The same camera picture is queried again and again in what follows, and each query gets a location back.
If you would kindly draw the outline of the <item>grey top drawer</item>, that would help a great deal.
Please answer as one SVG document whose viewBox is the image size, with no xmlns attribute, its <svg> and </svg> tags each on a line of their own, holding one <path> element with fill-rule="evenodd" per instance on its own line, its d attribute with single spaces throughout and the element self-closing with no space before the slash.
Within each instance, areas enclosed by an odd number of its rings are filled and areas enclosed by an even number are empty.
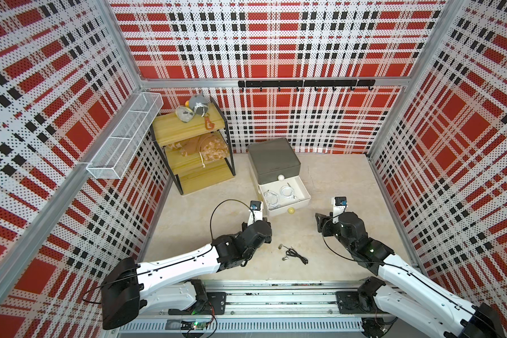
<svg viewBox="0 0 507 338">
<path fill-rule="evenodd" d="M 284 178 L 299 176 L 301 162 L 289 141 L 282 137 L 247 147 L 250 164 L 258 184 L 267 184 Z"/>
</svg>

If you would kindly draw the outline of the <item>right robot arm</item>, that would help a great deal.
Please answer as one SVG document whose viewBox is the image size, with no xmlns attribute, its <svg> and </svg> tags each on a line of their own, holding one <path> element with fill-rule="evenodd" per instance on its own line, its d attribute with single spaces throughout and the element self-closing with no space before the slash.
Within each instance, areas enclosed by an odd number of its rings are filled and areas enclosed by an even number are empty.
<svg viewBox="0 0 507 338">
<path fill-rule="evenodd" d="M 428 337 L 504 337 L 499 314 L 491 306 L 477 306 L 424 276 L 371 238 L 355 213 L 316 214 L 315 221 L 323 238 L 335 238 L 349 252 L 347 260 L 373 273 L 360 292 L 377 310 Z"/>
</svg>

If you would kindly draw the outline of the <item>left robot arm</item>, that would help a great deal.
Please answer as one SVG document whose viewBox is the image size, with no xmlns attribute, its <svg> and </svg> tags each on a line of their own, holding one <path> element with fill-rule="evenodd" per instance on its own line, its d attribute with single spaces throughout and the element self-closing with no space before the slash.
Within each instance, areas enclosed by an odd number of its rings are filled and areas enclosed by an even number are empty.
<svg viewBox="0 0 507 338">
<path fill-rule="evenodd" d="M 146 309 L 185 310 L 199 297 L 192 279 L 236 267 L 245 267 L 256 250 L 272 241 L 267 219 L 246 223 L 242 231 L 221 235 L 200 249 L 171 259 L 136 263 L 123 259 L 101 286 L 103 329 L 133 321 Z"/>
</svg>

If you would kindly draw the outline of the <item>black earphones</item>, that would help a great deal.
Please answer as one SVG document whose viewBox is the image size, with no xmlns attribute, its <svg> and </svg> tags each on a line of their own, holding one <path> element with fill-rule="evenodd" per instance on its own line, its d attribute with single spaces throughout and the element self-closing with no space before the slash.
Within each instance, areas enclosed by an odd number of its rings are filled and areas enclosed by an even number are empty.
<svg viewBox="0 0 507 338">
<path fill-rule="evenodd" d="M 302 256 L 292 247 L 285 246 L 284 244 L 280 244 L 278 246 L 279 250 L 284 250 L 284 256 L 282 258 L 283 261 L 287 261 L 289 259 L 299 259 L 304 265 L 309 263 L 308 259 L 305 256 Z"/>
</svg>

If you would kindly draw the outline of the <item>white drawer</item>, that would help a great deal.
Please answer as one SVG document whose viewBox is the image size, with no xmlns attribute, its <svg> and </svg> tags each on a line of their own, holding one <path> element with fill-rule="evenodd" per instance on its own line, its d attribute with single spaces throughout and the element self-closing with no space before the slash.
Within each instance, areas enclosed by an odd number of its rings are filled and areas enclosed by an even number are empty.
<svg viewBox="0 0 507 338">
<path fill-rule="evenodd" d="M 311 195 L 299 176 L 258 185 L 259 196 L 268 216 L 293 214 L 309 205 Z"/>
</svg>

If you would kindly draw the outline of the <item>white earphones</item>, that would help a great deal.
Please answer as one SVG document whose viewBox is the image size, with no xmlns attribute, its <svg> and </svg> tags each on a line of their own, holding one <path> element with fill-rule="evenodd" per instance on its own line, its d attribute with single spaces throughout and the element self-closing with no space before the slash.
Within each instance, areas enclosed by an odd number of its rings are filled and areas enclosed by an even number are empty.
<svg viewBox="0 0 507 338">
<path fill-rule="evenodd" d="M 296 199 L 294 189 L 289 184 L 284 185 L 280 188 L 280 195 L 286 199 L 291 199 L 291 200 Z"/>
<path fill-rule="evenodd" d="M 276 192 L 268 190 L 263 193 L 263 198 L 265 199 L 269 210 L 280 208 L 280 195 Z"/>
</svg>

